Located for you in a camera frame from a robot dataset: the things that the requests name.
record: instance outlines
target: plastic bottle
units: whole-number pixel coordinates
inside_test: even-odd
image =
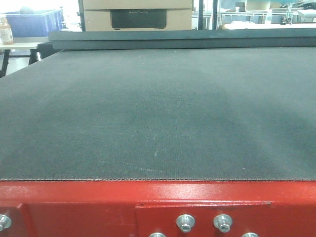
[[[11,26],[5,14],[0,14],[0,34],[4,45],[14,44]]]

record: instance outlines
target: black rubber mat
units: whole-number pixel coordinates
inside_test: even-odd
[[[0,179],[316,180],[315,56],[57,53],[0,79]]]

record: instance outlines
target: metal table leg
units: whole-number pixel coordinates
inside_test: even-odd
[[[9,64],[10,51],[11,51],[10,49],[6,49],[4,51],[2,68],[1,68],[1,71],[0,71],[0,78],[4,77],[6,75],[6,70],[8,68],[8,64]]]
[[[29,65],[38,61],[37,49],[30,49]]]

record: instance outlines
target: silver bolt head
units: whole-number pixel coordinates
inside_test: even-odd
[[[233,220],[229,215],[218,215],[214,218],[213,224],[220,232],[227,233],[231,230]]]
[[[222,224],[218,228],[221,232],[227,233],[228,231],[231,230],[231,227],[228,224]]]
[[[152,233],[149,237],[166,237],[163,233]]]
[[[11,219],[6,215],[0,214],[0,231],[7,229],[11,226]]]
[[[182,232],[188,233],[191,231],[196,221],[193,216],[184,214],[177,218],[176,223]]]
[[[192,227],[188,224],[183,224],[181,227],[180,227],[181,231],[184,232],[184,233],[188,233],[191,231]]]
[[[242,237],[259,237],[256,233],[245,233]]]

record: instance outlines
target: floor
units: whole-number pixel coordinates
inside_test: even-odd
[[[16,50],[11,53],[11,55],[28,55],[30,54],[30,51],[28,50]],[[0,55],[0,68],[3,61],[3,54]],[[24,67],[27,67],[29,64],[29,58],[10,58],[9,59],[9,65],[6,71],[6,74],[9,75],[13,72],[16,72]]]

